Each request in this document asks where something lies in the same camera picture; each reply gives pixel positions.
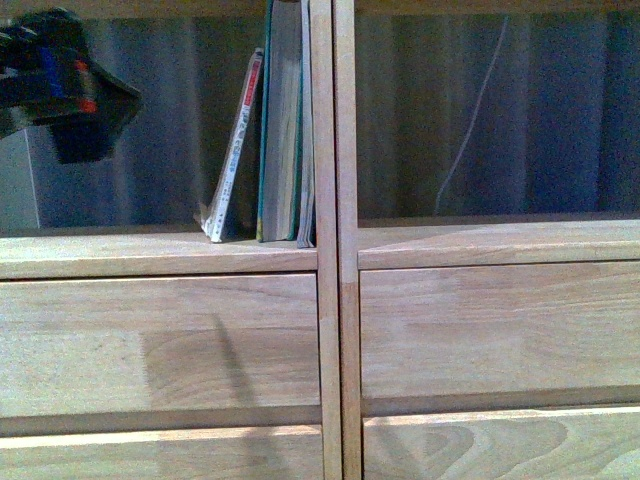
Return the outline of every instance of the drawer front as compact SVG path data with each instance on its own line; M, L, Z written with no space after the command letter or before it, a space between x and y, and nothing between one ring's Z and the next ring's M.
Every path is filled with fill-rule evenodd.
M361 289L369 402L640 385L640 263L371 271Z
M373 418L365 479L636 478L639 425L639 408Z
M0 284L0 418L319 405L315 275Z
M0 478L320 479L319 427L0 439Z

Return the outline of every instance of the vertical wooden divider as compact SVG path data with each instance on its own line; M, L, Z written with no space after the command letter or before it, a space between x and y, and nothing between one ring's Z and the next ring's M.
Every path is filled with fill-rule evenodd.
M345 479L355 480L362 478L362 415L354 1L334 0L333 8L343 462Z
M331 0L310 1L324 478L341 480L342 425L331 15Z

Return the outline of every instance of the book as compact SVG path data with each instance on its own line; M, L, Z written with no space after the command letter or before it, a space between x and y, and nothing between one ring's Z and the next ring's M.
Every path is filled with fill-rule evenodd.
M303 97L300 1L269 0L257 239L294 240L298 221Z
M313 108L311 92L311 26L309 0L301 0L302 14L302 150L300 182L300 224L298 248L314 246L315 162L313 152Z
M229 236L229 222L227 220L231 194L240 163L240 155L249 124L251 109L255 103L256 92L259 87L263 61L264 50L262 48L256 48L247 67L242 95L238 103L229 146L227 147L224 165L218 178L215 194L209 206L200 204L200 215L196 217L202 230L214 243L220 243Z

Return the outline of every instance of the wood grain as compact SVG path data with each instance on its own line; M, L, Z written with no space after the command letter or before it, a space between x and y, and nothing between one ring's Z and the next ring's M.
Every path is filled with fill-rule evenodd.
M363 272L363 395L637 388L638 285L638 262Z
M638 407L375 418L365 478L636 478L639 426Z
M342 480L333 31L330 0L311 0L311 78L318 238L320 387L325 480Z
M0 279L315 270L292 242L212 244L204 233L118 233L0 238Z
M640 220L361 228L362 270L640 259Z
M362 478L362 428L357 246L355 13L352 0L336 0L333 6L344 476L345 479L360 479Z
M637 0L356 0L356 12L374 15L608 12L634 10Z
M67 8L83 19L250 16L265 13L265 2L258 0L8 0L11 17L52 7Z
M0 439L0 478L319 479L318 426Z
M319 405L315 275L0 284L0 417Z

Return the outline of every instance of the wire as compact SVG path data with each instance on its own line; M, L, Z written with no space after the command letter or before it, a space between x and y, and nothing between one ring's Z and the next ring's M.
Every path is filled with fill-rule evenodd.
M496 61L498 60L498 56L500 55L500 50L502 48L502 43L504 42L504 37L506 36L506 33L507 33L508 25L509 25L509 16L507 15L504 17L504 21L502 22L502 30L500 31L500 37L498 38L496 49L493 52L493 58L491 59L491 63L489 64L489 68L487 69L487 74L484 77L484 82L482 82L482 87L480 88L480 92L478 93L478 99L476 101L476 106L473 111L473 115L471 116L471 122L469 122L469 128L467 129L467 133L464 137L462 145L460 145L460 150L458 150L458 155L456 156L456 159L453 162L453 165L451 165L451 168L449 169L447 177L445 178L444 182L442 182L442 185L440 186L440 190L438 190L438 195L436 197L436 205L433 210L434 216L437 216L440 211L440 203L442 202L442 195L444 194L445 190L449 186L449 183L451 182L451 178L453 177L453 174L458 168L458 165L462 160L462 156L464 155L464 151L467 148L467 144L471 139L471 134L473 133L473 129L476 125L476 120L478 119L478 113L480 112L480 106L482 104L484 92L487 89L487 85L489 84L489 80L491 79L491 74L493 73L493 70L496 66Z

